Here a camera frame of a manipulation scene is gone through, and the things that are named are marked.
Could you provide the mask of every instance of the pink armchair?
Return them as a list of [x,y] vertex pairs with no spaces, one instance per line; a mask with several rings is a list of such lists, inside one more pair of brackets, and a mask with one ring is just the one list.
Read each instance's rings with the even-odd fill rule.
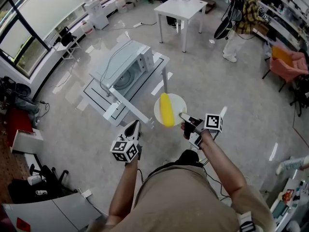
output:
[[278,58],[278,54],[275,54],[276,55],[275,56],[273,47],[273,55],[272,58],[270,58],[269,71],[262,77],[262,79],[264,79],[270,71],[282,77],[285,80],[285,82],[279,89],[280,92],[286,83],[293,81],[299,75],[308,74],[309,72],[306,63],[306,58],[303,53],[290,51],[287,49],[283,49],[281,47],[277,47],[277,49],[278,48],[279,51],[281,50],[285,52],[290,59],[283,57],[282,59],[284,60],[282,60],[281,58]]

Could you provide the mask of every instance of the orange cushion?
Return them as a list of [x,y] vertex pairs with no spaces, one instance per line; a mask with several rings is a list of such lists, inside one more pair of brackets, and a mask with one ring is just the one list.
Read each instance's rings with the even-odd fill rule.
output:
[[288,66],[293,67],[293,60],[291,56],[287,54],[285,51],[283,51],[282,49],[280,49],[279,47],[276,47],[276,46],[272,47],[272,58],[274,60],[281,59]]

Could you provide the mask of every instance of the black and white marker cube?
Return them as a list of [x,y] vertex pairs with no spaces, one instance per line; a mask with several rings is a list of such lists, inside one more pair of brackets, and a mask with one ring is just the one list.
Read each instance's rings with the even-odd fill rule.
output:
[[204,128],[222,132],[223,121],[219,114],[206,114]]
[[117,161],[131,162],[138,154],[134,141],[113,141],[111,150]]

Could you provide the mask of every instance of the brown carpet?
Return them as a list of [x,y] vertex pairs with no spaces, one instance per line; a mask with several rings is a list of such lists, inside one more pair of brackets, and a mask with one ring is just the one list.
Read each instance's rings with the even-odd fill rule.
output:
[[3,124],[4,116],[0,115],[0,203],[12,203],[8,185],[12,179],[26,180],[30,176],[29,168],[23,154],[11,153],[7,145]]

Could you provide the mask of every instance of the yellow plaid shirt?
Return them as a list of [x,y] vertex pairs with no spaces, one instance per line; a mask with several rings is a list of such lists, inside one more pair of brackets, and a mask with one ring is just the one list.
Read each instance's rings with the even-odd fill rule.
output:
[[267,23],[267,21],[258,16],[257,0],[244,0],[242,9],[242,20],[237,22],[234,30],[238,34],[252,34],[256,24]]

